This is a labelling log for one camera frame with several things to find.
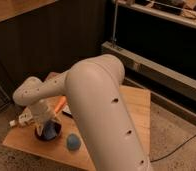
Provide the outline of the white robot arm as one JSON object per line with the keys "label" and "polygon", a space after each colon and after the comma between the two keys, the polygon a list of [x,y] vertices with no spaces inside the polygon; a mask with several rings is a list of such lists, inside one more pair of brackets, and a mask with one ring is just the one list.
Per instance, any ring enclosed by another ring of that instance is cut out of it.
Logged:
{"label": "white robot arm", "polygon": [[51,118],[44,100],[64,95],[96,171],[153,171],[119,87],[125,69],[118,57],[87,58],[47,80],[27,78],[13,93],[44,124]]}

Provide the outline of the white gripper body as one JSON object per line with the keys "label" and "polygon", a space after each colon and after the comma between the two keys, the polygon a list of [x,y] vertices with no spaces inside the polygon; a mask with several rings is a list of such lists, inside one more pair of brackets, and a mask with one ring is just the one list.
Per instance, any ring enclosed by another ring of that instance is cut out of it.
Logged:
{"label": "white gripper body", "polygon": [[56,117],[56,113],[49,106],[46,100],[39,100],[28,106],[36,125],[36,132],[41,134],[44,129],[44,125],[48,121],[54,121],[59,123],[60,120]]}

